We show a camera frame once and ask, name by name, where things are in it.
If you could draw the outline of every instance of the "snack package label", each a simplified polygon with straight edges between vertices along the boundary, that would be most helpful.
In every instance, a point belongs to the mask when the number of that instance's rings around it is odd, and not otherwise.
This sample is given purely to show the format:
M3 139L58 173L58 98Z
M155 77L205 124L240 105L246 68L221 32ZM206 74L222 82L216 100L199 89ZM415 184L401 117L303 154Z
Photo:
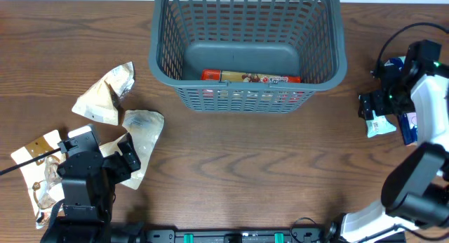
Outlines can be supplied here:
M386 134L396 130L396 127L391 124L385 116L376 116L373 110L373 120L366 120L366 126L368 127L369 138L376 136L377 134Z
M204 81L239 81L239 82L261 82L273 83L293 82L300 83L300 77L279 76L270 74L255 74L245 72L220 71L220 70L204 70L201 75Z

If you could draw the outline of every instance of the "red snack package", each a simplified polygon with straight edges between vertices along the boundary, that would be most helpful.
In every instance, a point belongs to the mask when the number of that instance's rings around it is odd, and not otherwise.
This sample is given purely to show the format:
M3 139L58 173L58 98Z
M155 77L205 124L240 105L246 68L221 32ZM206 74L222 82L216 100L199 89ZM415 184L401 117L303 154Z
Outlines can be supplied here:
M300 77L279 76L270 74L253 74L245 72L221 71L221 70L204 70L201 75L204 81L240 81L240 82L263 82L263 83L279 83L294 82L300 83Z

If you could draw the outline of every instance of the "white plastic wrapper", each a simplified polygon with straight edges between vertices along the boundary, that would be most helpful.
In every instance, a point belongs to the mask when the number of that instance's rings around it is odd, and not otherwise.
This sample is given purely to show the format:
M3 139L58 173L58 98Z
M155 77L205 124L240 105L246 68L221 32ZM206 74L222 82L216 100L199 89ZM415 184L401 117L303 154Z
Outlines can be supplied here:
M76 100L73 113L93 121L119 125L116 105L134 84L134 67L129 62L109 71Z
M134 148L140 159L141 167L140 170L131 174L130 179L125 180L121 184L134 190L139 188L142 179L145 177L149 158L161 134L163 123L163 115L158 112L150 112L148 110L127 110L125 112L122 126L133 137ZM111 155L116 151L120 152L117 143L122 137L100 146L103 157Z
M60 141L59 132L54 130L13 152L11 157L20 164L58 148ZM64 161L65 155L56 152L20 168L36 217L36 229L49 222L53 205L64 198L61 177L56 173L58 165Z
M373 110L373 120L366 120L366 126L368 127L368 137L372 138L377 134L391 133L396 130L396 127L391 124L385 116L376 116Z

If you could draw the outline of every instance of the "green connector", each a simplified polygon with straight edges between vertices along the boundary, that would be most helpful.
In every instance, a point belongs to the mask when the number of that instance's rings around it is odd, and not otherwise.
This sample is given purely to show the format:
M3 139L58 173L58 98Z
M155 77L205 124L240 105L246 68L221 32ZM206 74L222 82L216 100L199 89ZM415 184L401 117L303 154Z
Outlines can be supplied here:
M274 234L274 243L283 243L283 233Z
M184 243L194 243L194 235L184 235Z

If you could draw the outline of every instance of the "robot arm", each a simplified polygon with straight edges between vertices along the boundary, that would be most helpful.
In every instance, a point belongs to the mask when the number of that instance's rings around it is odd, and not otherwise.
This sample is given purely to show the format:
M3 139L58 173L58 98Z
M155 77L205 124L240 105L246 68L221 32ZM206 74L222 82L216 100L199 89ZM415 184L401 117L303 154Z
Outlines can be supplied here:
M446 180L449 176L448 68L425 58L429 52L431 57L435 58L435 52L439 56L439 49L430 41L412 44L404 82L398 86L411 88L408 93L417 113L419 147L387 178L381 200L343 217L340 239L371 243L404 228L449 227L447 188L431 183L439 171Z

